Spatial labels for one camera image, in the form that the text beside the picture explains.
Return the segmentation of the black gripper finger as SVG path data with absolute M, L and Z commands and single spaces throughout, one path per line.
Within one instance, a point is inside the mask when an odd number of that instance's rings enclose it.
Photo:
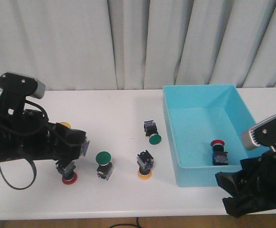
M 80 153 L 80 145 L 58 144 L 54 146 L 52 159 L 62 166 L 67 166 L 72 161 L 79 159 Z
M 72 129 L 61 123 L 55 124 L 55 132 L 69 144 L 81 145 L 86 139 L 85 131 Z

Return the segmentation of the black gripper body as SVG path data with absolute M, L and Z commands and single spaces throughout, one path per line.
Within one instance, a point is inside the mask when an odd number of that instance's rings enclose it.
M 240 161 L 238 172 L 215 174 L 218 186 L 229 193 L 223 198 L 226 212 L 243 215 L 276 209 L 276 144 L 258 157 Z
M 50 125 L 45 110 L 25 109 L 27 96 L 2 90 L 0 95 L 0 162 L 22 159 L 20 146 L 46 144 Z

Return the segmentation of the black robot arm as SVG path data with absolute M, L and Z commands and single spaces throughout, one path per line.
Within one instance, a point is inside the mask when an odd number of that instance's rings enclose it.
M 27 97 L 41 99 L 46 86 L 39 80 L 7 72 L 0 76 L 0 162 L 28 158 L 73 161 L 84 156 L 86 133 L 51 123 L 46 111 Z

